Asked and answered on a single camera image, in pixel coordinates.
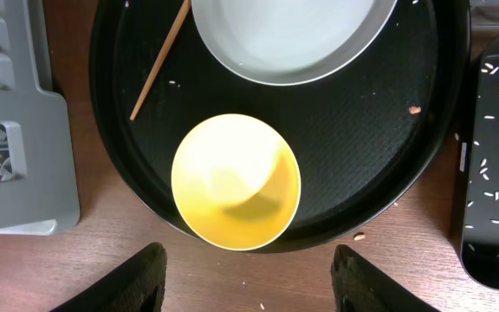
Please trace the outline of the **yellow bowl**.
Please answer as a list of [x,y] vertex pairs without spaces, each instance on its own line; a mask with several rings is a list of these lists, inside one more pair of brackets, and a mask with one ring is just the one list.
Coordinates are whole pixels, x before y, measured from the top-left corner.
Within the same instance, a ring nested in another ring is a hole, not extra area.
[[205,242],[226,250],[257,250],[291,225],[301,199],[301,174],[288,142],[243,114],[197,124],[172,162],[174,203]]

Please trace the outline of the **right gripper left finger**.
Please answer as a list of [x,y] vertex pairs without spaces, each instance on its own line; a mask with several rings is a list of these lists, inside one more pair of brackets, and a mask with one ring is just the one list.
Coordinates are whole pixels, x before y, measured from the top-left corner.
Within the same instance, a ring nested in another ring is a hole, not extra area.
[[155,312],[165,298],[167,255],[162,244],[148,244],[56,311]]

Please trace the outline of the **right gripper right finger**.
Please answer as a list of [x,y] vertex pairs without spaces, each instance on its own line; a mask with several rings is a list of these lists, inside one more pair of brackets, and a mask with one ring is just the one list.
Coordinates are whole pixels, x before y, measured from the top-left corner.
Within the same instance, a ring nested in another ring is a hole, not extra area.
[[337,312],[436,311],[347,245],[335,248],[330,272]]

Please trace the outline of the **grey round plate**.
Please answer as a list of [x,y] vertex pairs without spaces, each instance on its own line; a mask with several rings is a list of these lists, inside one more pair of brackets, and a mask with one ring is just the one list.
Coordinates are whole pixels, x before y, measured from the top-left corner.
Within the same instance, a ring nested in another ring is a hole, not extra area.
[[193,0],[198,33],[225,68],[247,81],[318,81],[361,55],[397,0]]

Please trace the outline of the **wooden chopstick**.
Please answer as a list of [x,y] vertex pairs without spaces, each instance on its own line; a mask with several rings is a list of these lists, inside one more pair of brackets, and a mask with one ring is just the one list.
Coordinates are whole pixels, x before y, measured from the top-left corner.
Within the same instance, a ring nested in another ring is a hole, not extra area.
[[158,53],[158,56],[152,66],[152,69],[147,76],[146,82],[143,86],[143,88],[140,91],[139,97],[134,105],[133,111],[130,114],[129,120],[134,121],[146,99],[146,97],[149,94],[149,91],[152,87],[153,82],[157,78],[157,75],[162,68],[165,59],[169,53],[169,51],[172,48],[172,45],[174,44],[174,41],[176,37],[178,36],[178,33],[184,23],[184,20],[188,16],[188,13],[191,9],[191,0],[184,0],[180,6],[180,9],[178,11],[178,14],[176,15],[172,26],[163,42],[163,45]]

